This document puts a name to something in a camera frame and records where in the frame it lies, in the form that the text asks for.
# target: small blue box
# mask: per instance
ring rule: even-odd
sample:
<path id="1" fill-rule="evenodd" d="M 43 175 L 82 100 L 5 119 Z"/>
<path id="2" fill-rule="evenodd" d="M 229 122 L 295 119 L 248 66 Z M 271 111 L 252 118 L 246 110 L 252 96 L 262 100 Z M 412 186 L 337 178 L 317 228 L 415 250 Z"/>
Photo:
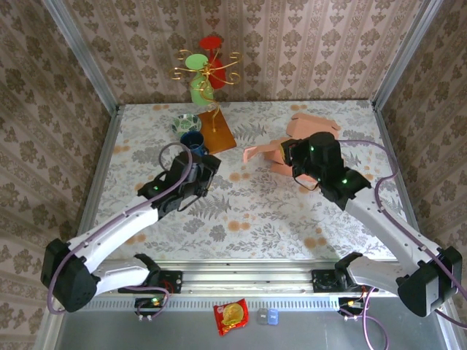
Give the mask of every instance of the small blue box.
<path id="1" fill-rule="evenodd" d="M 268 324 L 276 325 L 279 323 L 279 312 L 275 308 L 270 308 L 268 310 Z"/>

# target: snack package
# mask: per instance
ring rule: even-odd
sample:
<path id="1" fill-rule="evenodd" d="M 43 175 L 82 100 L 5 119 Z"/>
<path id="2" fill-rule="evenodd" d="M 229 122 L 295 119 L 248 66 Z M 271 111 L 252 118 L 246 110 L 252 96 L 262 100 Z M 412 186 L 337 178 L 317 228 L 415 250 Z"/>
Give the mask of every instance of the snack package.
<path id="1" fill-rule="evenodd" d="M 214 306 L 214 317 L 216 318 L 217 330 L 222 337 L 229 330 L 244 327 L 248 323 L 248 307 L 245 299 L 236 303 Z"/>

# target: gray floor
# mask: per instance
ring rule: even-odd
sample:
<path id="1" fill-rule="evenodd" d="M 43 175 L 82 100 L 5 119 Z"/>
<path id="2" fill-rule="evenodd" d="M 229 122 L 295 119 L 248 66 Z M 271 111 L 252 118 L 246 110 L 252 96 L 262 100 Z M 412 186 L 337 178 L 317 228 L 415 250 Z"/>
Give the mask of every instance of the gray floor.
<path id="1" fill-rule="evenodd" d="M 421 319 L 396 298 L 374 298 L 369 314 L 386 326 L 391 350 L 446 349 L 434 315 Z M 383 349 L 380 330 L 369 323 L 375 350 Z M 334 312 L 283 311 L 277 326 L 259 325 L 252 312 L 245 328 L 220 337 L 212 312 L 167 311 L 153 322 L 139 322 L 127 311 L 86 311 L 65 316 L 56 349 L 363 350 L 367 346 L 361 321 L 345 322 Z"/>

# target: patterned wallpaper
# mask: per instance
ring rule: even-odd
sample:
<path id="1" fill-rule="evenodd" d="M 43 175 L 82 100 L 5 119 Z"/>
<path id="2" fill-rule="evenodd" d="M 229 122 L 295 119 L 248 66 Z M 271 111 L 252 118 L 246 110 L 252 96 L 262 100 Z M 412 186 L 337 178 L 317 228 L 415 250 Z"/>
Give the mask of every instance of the patterned wallpaper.
<path id="1" fill-rule="evenodd" d="M 0 1 L 0 349 L 32 349 L 46 244 L 76 233 L 109 115 L 40 1 Z"/>
<path id="2" fill-rule="evenodd" d="M 244 54 L 218 101 L 370 98 L 420 0 L 65 0 L 119 104 L 188 101 L 169 79 L 207 35 Z"/>
<path id="3" fill-rule="evenodd" d="M 466 0 L 444 1 L 383 116 L 421 231 L 467 257 Z"/>

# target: floral tablecloth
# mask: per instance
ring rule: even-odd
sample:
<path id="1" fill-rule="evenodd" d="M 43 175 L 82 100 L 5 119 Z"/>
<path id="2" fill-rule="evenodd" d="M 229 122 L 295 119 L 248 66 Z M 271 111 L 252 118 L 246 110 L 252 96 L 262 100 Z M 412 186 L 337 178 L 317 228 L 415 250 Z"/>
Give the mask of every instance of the floral tablecloth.
<path id="1" fill-rule="evenodd" d="M 242 163 L 243 149 L 285 135 L 297 111 L 335 120 L 340 139 L 382 143 L 367 101 L 239 102 L 222 104 L 237 148 L 217 154 L 222 164 L 207 197 L 186 211 L 172 212 L 131 238 L 111 258 L 127 259 L 144 252 L 155 259 L 207 258 L 335 259 L 357 251 L 371 258 L 393 258 L 362 224 L 309 192 L 291 178 L 269 170 L 269 162 L 254 157 Z M 158 154 L 177 137 L 171 119 L 203 112 L 193 104 L 128 105 L 104 184 L 96 221 L 102 222 L 161 172 Z M 173 147 L 167 164 L 180 150 Z M 384 152 L 366 146 L 342 146 L 346 165 L 359 170 L 374 185 L 390 174 Z M 404 216 L 394 182 L 382 186 L 386 204 Z"/>

